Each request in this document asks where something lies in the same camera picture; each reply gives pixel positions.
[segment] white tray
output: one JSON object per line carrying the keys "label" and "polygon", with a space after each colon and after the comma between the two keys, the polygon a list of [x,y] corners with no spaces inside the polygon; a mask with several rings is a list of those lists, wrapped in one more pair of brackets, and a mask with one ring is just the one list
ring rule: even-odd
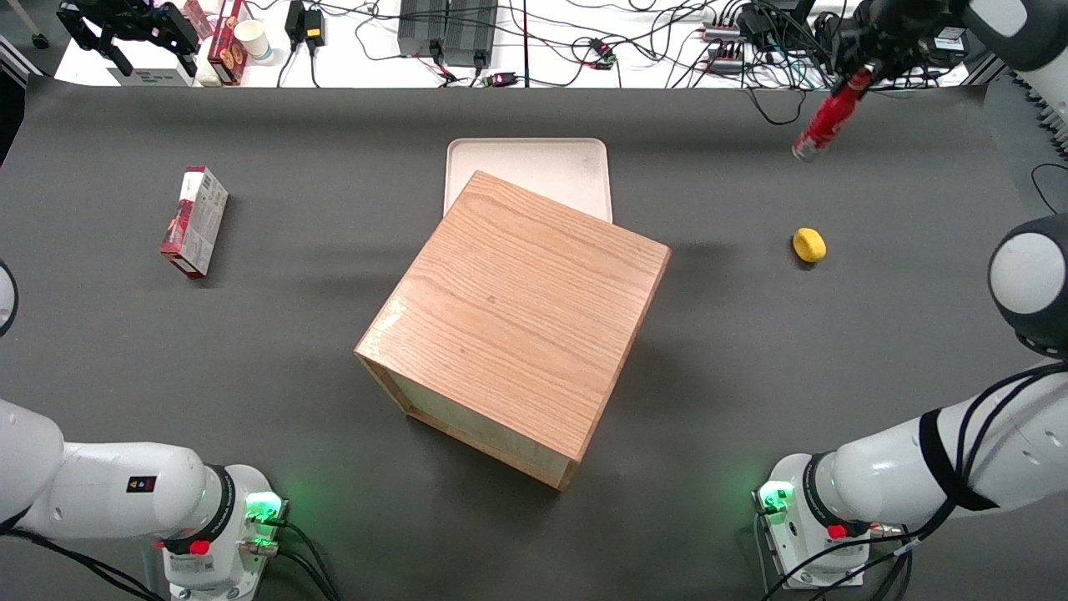
{"label": "white tray", "polygon": [[595,138],[460,138],[449,144],[445,208],[475,171],[612,222],[608,148]]}

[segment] white paper cup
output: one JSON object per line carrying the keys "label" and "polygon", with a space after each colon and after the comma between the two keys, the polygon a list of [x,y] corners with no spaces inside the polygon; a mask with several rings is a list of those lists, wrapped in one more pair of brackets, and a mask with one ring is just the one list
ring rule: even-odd
{"label": "white paper cup", "polygon": [[241,21],[234,28],[234,37],[245,46],[249,58],[254,61],[266,61],[270,58],[270,43],[262,22],[256,20]]}

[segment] power supply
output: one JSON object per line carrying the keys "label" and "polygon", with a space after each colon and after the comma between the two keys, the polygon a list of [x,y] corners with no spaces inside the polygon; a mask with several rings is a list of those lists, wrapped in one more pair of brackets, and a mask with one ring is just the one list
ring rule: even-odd
{"label": "power supply", "polygon": [[445,64],[450,66],[489,67],[493,58],[493,32],[497,30],[498,0],[451,0],[445,39],[442,43]]}
{"label": "power supply", "polygon": [[400,0],[397,46],[409,57],[434,57],[445,38],[449,0]]}

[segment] red button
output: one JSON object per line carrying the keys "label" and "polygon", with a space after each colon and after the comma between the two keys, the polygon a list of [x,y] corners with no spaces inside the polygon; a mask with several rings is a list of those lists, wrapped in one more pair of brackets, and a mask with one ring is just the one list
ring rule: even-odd
{"label": "red button", "polygon": [[846,532],[846,527],[842,524],[831,524],[827,527],[827,536],[831,537],[831,540],[838,540],[839,538],[849,536],[849,533]]}
{"label": "red button", "polygon": [[189,543],[189,554],[190,555],[207,555],[208,549],[210,549],[211,543],[206,540],[194,540]]}

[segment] white table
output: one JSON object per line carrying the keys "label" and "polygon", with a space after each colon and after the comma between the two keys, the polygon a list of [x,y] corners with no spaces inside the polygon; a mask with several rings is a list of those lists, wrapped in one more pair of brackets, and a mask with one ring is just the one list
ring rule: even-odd
{"label": "white table", "polygon": [[[257,4],[267,6],[268,0],[254,0]],[[335,6],[356,9],[366,5],[362,0],[327,0]],[[626,0],[613,0],[621,6],[626,6]],[[641,5],[643,0],[635,0]],[[671,7],[679,4],[680,0],[657,0],[657,7]],[[588,3],[592,5],[603,4],[607,0],[575,0],[577,3]],[[847,0],[847,11],[851,14],[859,0]],[[710,9],[721,11],[727,4],[727,0],[716,0]],[[400,0],[381,0],[379,2],[379,14],[398,14]],[[821,11],[842,11],[841,0],[817,0],[812,12],[813,17]],[[271,45],[276,48],[272,59],[267,64],[250,64],[245,72],[245,80],[241,86],[273,88],[278,82],[279,72],[289,53],[288,39],[283,31],[285,15],[288,7],[287,0],[281,0],[267,10],[260,10],[250,5],[253,16],[264,22]],[[556,42],[570,43],[574,39],[588,35],[597,37],[597,31],[585,30],[581,27],[563,26],[548,22],[538,17],[575,23],[578,26],[592,27],[598,30],[627,35],[631,37],[646,35],[653,23],[656,13],[634,13],[613,7],[585,9],[576,6],[566,0],[529,0],[528,10],[530,16],[528,28],[531,35],[552,39]],[[326,11],[336,12],[335,9],[327,7]],[[692,15],[670,27],[671,46],[665,49],[669,28],[664,28],[654,34],[654,42],[658,52],[665,52],[669,57],[678,58],[684,64],[692,64],[705,50],[707,44],[700,39],[700,34],[694,30],[701,27],[703,18],[711,15],[709,10],[696,11]],[[442,78],[433,73],[426,65],[421,64],[418,59],[404,58],[386,61],[368,60],[361,48],[361,41],[371,57],[390,57],[398,53],[396,43],[397,20],[370,20],[360,28],[358,41],[355,34],[357,26],[367,21],[366,14],[349,13],[344,16],[325,14],[325,29],[327,45],[319,48],[315,58],[315,73],[318,84],[323,88],[433,88],[442,83]],[[668,21],[668,17],[662,17],[658,25]],[[497,72],[515,72],[518,75],[523,73],[523,37],[521,35],[522,25],[522,0],[501,0],[497,15],[498,29],[494,35],[494,49],[492,63],[484,75]],[[641,38],[645,46],[649,45],[649,37]],[[166,52],[146,42],[124,42],[123,51],[131,57],[138,52]],[[294,57],[292,64],[286,68],[283,88],[311,88],[313,86],[311,77],[311,63],[308,49],[303,46],[298,48],[298,54]],[[531,78],[553,83],[565,83],[575,77],[580,70],[579,65],[569,62],[557,54],[570,57],[568,48],[552,49],[541,42],[530,39],[530,68]],[[571,84],[572,88],[617,88],[622,81],[624,88],[664,88],[665,82],[671,80],[674,83],[680,75],[685,73],[684,67],[672,68],[672,61],[663,60],[659,63],[653,62],[643,57],[637,49],[629,45],[619,45],[615,49],[618,57],[618,73],[616,69],[595,70],[593,68],[581,67],[581,74]],[[108,62],[96,52],[83,51],[73,42],[64,54],[60,67],[56,72],[56,78],[74,83],[88,85],[119,85],[119,81],[108,73]],[[472,77],[473,68],[451,68],[454,75],[460,78]],[[796,67],[796,72],[806,74],[806,79],[813,84],[820,81],[814,68],[805,69]],[[953,72],[939,79],[939,85],[959,84],[968,75],[963,65],[958,66]],[[753,73],[753,77],[747,79],[750,84],[757,81],[764,85],[779,85],[787,81],[784,69],[773,67],[763,67]],[[466,85],[469,81],[454,83],[453,85]],[[687,80],[684,78],[679,88],[684,88]],[[700,88],[738,88],[740,81],[734,79],[706,75],[697,83]]]}

